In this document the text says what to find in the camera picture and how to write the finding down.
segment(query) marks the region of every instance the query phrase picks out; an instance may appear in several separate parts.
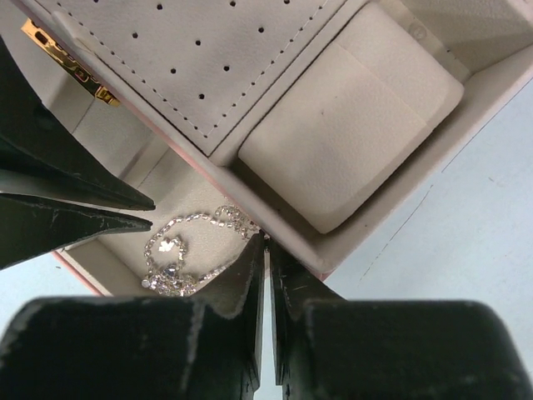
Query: jewelry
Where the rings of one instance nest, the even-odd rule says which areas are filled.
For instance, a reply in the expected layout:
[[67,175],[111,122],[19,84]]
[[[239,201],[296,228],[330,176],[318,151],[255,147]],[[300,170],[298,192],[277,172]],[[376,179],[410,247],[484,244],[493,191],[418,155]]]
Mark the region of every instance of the jewelry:
[[[226,214],[228,220],[221,221],[222,214]],[[259,227],[248,218],[248,216],[239,210],[234,205],[220,206],[215,211],[214,215],[207,213],[195,213],[185,217],[174,217],[167,225],[162,227],[148,240],[144,247],[144,257],[148,266],[148,274],[144,276],[141,281],[143,288],[151,289],[163,296],[168,297],[184,297],[190,296],[198,290],[200,285],[203,285],[213,278],[220,275],[226,268],[233,264],[228,262],[212,269],[210,272],[195,277],[190,273],[183,273],[182,269],[185,267],[185,256],[187,254],[187,246],[179,236],[174,238],[165,237],[165,234],[171,230],[172,227],[178,223],[189,223],[193,221],[206,221],[217,228],[230,228],[242,236],[242,240],[249,240],[253,233],[259,232]],[[171,262],[164,266],[155,264],[152,257],[152,247],[157,241],[161,240],[159,252],[168,253],[177,250],[177,261]]]

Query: necklace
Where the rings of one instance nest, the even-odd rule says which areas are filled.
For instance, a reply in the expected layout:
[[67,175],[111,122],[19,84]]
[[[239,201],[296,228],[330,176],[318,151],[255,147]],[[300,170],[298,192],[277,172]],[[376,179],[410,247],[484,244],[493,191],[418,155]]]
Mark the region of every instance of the necklace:
[[[214,215],[197,212],[185,217],[174,217],[164,227],[157,231],[144,247],[144,257],[148,266],[148,273],[141,281],[144,288],[151,289],[162,296],[184,297],[190,296],[198,290],[200,285],[210,282],[220,275],[233,261],[213,268],[201,276],[182,272],[185,267],[187,246],[179,235],[166,237],[165,235],[180,223],[194,223],[204,221],[216,228],[230,228],[239,233],[242,240],[248,241],[250,237],[259,232],[259,227],[248,216],[232,204],[220,206]],[[152,256],[153,246],[160,241],[159,252],[167,253],[177,251],[177,261],[167,265],[158,266]]]

